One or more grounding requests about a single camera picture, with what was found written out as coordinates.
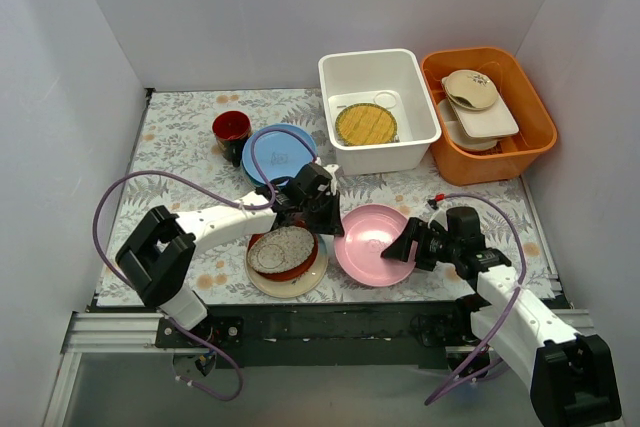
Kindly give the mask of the pink plate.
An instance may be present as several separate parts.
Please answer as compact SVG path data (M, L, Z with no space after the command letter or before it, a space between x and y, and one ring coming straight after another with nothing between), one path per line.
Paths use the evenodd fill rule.
M334 238L339 266L353 280L368 287L390 287L404 281L414 270L414 264L385 259L382 252L407 223L404 214L386 205L354 208L342 218L344 235Z

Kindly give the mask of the yellow woven bamboo plate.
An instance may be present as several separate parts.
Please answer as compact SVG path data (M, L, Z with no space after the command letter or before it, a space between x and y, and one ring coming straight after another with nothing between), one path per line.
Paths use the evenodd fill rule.
M374 103L358 103L343 109L335 120L337 137L346 146L382 145L397 140L393 114Z

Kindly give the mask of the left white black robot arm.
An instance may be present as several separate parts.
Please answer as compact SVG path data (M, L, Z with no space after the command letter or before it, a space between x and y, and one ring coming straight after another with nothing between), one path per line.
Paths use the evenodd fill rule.
M151 209L129 235L115 262L148 308L178 325L193 347L213 333L205 303L186 284L194 255L239 238L299 225L316 235L342 236L336 164L310 162L293 177L282 177L244 197L216 206L172 213Z

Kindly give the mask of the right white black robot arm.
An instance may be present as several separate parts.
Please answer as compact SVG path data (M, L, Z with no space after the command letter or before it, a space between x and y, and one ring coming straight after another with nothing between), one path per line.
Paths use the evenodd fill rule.
M473 294L457 299L454 336L494 350L526 385L544 426L594 426L620 419L611 351L597 334L585 335L525 288L519 270L486 244L475 209L448 209L443 220L412 217L382 258L431 270L454 266Z

